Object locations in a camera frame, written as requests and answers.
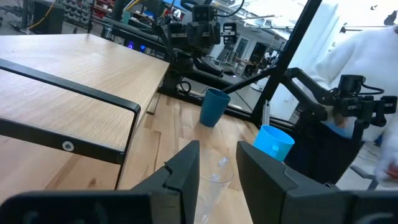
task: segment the bolt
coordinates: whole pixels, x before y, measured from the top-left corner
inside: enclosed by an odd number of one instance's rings
[[[62,143],[62,148],[67,152],[72,152],[75,149],[75,146],[70,141],[65,141]]]

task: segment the metal rack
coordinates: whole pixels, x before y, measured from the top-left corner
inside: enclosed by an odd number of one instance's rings
[[[23,77],[44,82],[49,85],[57,86],[59,88],[63,88],[84,96],[88,96],[104,103],[109,103],[114,106],[124,108],[134,113],[134,119],[131,124],[124,151],[74,138],[61,133],[56,133],[55,131],[0,118],[0,135],[120,165],[118,178],[116,179],[115,185],[116,190],[120,183],[121,174],[126,161],[126,155],[131,145],[131,139],[136,130],[137,119],[139,117],[141,107],[135,102],[131,102],[118,96],[114,96],[109,93],[105,93],[103,91],[99,91],[94,88],[90,88],[88,86],[84,86],[82,84],[56,77],[54,75],[50,75],[48,73],[25,67],[4,59],[0,59],[0,69],[14,73],[16,75],[21,75]]]
[[[62,6],[65,10],[65,21],[84,29],[90,26],[94,7],[93,2],[90,2],[90,0],[82,0],[80,4],[76,0],[62,0]]]

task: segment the shelf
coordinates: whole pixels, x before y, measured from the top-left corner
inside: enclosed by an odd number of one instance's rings
[[[94,5],[94,8],[95,8],[95,9],[98,9],[98,10],[101,10],[101,11],[103,11],[103,12],[109,13],[108,10],[106,10],[106,9],[104,9],[103,7],[100,7],[100,6],[96,5],[96,4]]]
[[[107,0],[97,0],[97,2],[102,2],[104,4],[110,5],[110,6],[114,6],[114,2],[112,1],[107,1]]]

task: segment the desk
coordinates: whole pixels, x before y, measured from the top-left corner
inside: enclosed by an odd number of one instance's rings
[[[199,115],[200,106],[161,95],[155,115],[147,114],[137,130],[121,188],[135,186],[191,140],[199,140],[200,150],[216,150],[228,156],[234,167],[234,177],[210,215],[209,224],[251,224],[235,153],[236,143],[253,143],[258,129],[250,122],[227,115],[214,128],[208,128],[199,123]]]
[[[142,121],[167,62],[87,34],[0,37],[0,58],[138,103]],[[0,117],[123,150],[127,110],[0,70]],[[0,201],[42,189],[112,189],[119,165],[0,136]]]

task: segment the blue light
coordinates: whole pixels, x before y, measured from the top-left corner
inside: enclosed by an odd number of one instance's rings
[[[145,52],[145,48],[146,48],[145,45],[141,45],[141,52]]]
[[[127,44],[127,47],[130,49],[134,49],[134,42],[133,41],[129,41],[129,44]]]

